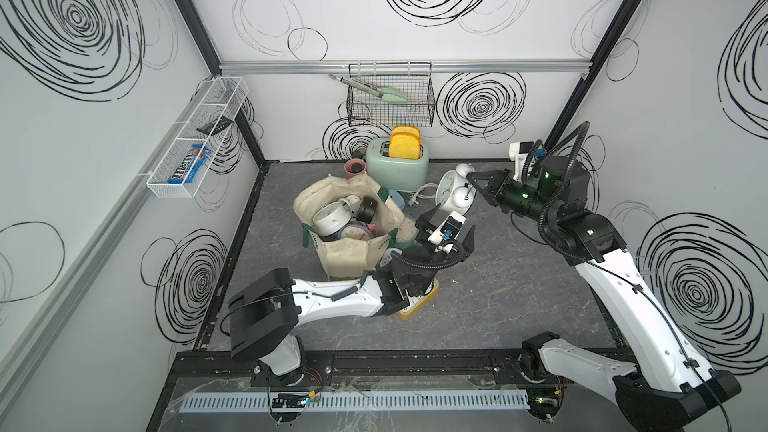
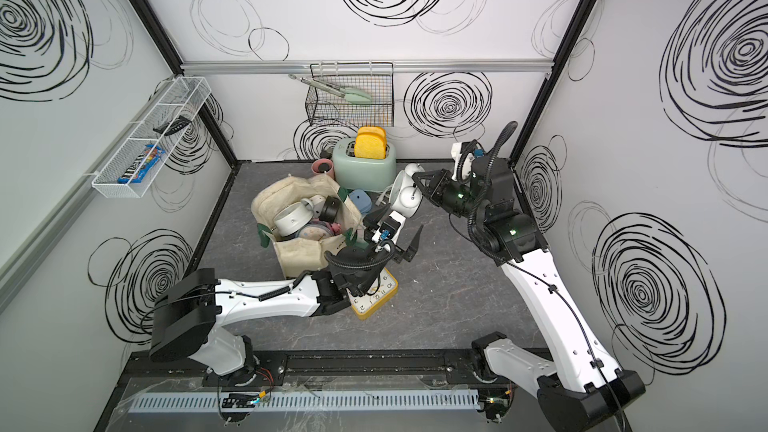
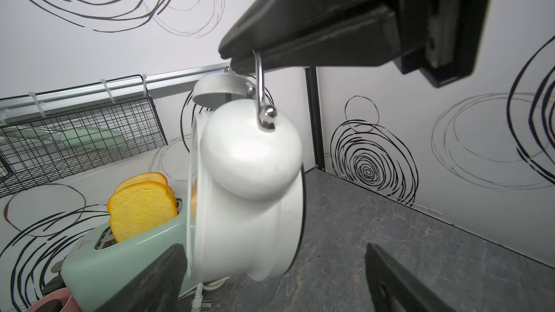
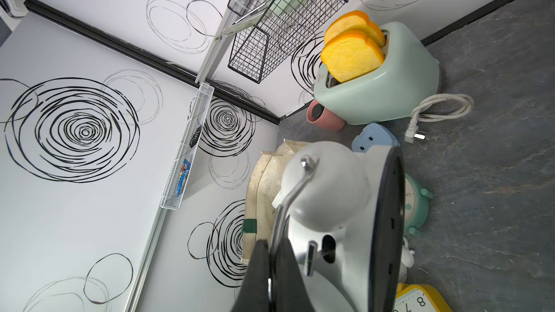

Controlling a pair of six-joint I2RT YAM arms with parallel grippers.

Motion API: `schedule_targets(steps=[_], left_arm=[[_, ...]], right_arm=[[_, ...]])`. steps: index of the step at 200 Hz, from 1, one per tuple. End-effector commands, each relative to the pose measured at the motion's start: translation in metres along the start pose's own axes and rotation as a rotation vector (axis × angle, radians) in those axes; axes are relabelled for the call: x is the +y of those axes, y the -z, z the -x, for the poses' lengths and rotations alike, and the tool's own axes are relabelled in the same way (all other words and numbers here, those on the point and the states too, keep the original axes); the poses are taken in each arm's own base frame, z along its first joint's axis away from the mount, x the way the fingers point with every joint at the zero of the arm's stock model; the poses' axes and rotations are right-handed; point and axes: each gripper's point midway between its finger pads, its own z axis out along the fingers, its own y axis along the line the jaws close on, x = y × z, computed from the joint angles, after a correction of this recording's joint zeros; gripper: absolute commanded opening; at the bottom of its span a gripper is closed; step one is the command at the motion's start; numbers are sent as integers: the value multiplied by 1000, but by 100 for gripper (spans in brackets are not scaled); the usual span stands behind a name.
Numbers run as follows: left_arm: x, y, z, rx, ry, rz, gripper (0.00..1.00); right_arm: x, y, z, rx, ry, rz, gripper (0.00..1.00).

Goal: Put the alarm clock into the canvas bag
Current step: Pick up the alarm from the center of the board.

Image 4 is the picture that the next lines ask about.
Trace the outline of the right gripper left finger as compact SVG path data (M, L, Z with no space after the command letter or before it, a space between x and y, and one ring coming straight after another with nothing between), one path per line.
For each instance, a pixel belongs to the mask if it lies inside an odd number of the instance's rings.
M254 246L246 274L232 312L270 310L269 283L270 251L267 240L259 240Z

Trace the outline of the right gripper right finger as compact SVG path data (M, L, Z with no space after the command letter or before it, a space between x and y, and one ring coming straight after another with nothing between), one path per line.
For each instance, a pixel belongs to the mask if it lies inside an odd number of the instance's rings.
M272 311L314 311L289 239L272 251Z

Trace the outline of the cream canvas tote bag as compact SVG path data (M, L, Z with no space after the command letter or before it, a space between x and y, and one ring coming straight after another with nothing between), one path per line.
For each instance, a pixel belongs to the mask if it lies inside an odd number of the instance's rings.
M307 145L306 142L284 140L276 151L261 152L247 187L242 264L249 263L258 240L271 240L276 214L273 201L280 192L283 172L293 156Z

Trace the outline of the white twin bell clock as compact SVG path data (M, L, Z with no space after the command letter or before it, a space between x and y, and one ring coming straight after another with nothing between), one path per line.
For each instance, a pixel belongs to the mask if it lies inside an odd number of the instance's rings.
M405 171L395 145L301 148L276 203L313 311L392 311L403 248Z

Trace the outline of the yellow rectangular clock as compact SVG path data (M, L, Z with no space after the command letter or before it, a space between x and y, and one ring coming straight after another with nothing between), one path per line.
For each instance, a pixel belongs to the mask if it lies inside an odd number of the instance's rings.
M431 285L398 284L393 312L452 312L440 292Z

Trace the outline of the green round pastel clock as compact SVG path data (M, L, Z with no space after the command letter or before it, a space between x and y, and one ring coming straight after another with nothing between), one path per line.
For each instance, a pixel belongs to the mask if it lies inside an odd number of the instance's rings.
M429 200L434 195L407 173L405 180L404 234L417 235L428 218Z

